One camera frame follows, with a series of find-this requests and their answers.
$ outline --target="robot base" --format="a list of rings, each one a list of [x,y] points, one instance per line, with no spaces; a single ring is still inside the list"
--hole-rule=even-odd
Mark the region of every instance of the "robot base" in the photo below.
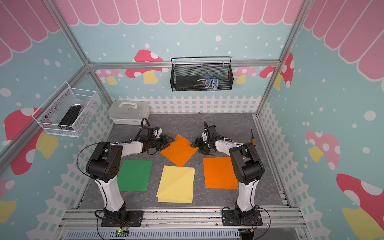
[[[253,225],[257,226],[262,226],[263,225],[263,220],[260,215],[260,211],[256,209],[252,209],[247,211],[246,213],[249,212],[249,217],[246,219],[240,219],[240,216],[236,214],[236,210],[222,210],[221,214],[223,216],[223,226],[238,226],[238,225],[249,225],[251,226],[252,223]]]

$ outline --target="box handle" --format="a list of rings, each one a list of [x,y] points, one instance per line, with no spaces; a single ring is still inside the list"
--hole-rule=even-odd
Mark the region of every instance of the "box handle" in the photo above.
[[[137,103],[120,103],[119,108],[121,108],[123,105],[133,105],[133,108],[137,108]]]

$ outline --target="white plastic box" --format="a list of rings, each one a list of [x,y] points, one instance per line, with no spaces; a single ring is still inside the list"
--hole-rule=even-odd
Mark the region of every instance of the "white plastic box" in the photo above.
[[[140,125],[142,118],[148,119],[149,107],[147,102],[116,100],[109,108],[108,115],[115,124]]]

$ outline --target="white picket fence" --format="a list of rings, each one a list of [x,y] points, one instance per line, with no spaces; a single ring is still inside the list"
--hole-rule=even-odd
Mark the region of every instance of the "white picket fence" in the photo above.
[[[108,108],[103,104],[103,109],[99,109],[99,114],[95,115],[96,122],[92,122],[92,129],[88,129],[88,137],[83,137],[84,143],[78,145],[81,150],[95,142],[105,141],[108,133],[112,129],[113,122],[108,117]],[[85,149],[79,156],[79,167],[85,171],[85,166],[94,148],[91,146]],[[30,240],[52,239],[67,209],[73,208],[79,202],[81,195],[86,187],[86,177],[76,167],[77,154],[73,154],[73,163],[67,164],[67,174],[60,177],[63,180],[60,186],[56,186],[55,196],[46,200],[47,210],[45,213],[37,215],[39,224],[37,227],[26,234]]]
[[[321,223],[323,214],[315,210],[315,198],[308,194],[309,185],[303,183],[303,173],[297,170],[298,162],[293,160],[293,152],[288,150],[289,143],[284,141],[285,135],[281,134],[281,127],[272,114],[273,108],[266,102],[261,110],[260,118],[263,129],[267,135],[269,147],[272,149],[274,161],[283,177],[283,184],[289,192],[285,193],[293,200],[293,205],[299,207],[313,239],[329,240],[331,231]]]
[[[142,97],[134,97],[133,99],[126,97],[126,100],[134,101],[146,101],[149,106],[151,113],[253,113],[257,110],[257,107],[260,104],[262,99],[261,96],[254,98],[246,98],[243,96],[239,98],[238,96],[231,98],[230,96],[223,98],[222,96],[215,98],[215,96],[208,98],[204,96],[200,98],[169,98],[166,96],[162,99],[160,96],[157,98],[150,97],[146,99]]]

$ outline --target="yellow paper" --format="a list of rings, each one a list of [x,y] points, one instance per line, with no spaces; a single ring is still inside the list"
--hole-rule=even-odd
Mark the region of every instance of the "yellow paper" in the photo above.
[[[195,169],[192,167],[164,166],[158,202],[192,203]]]

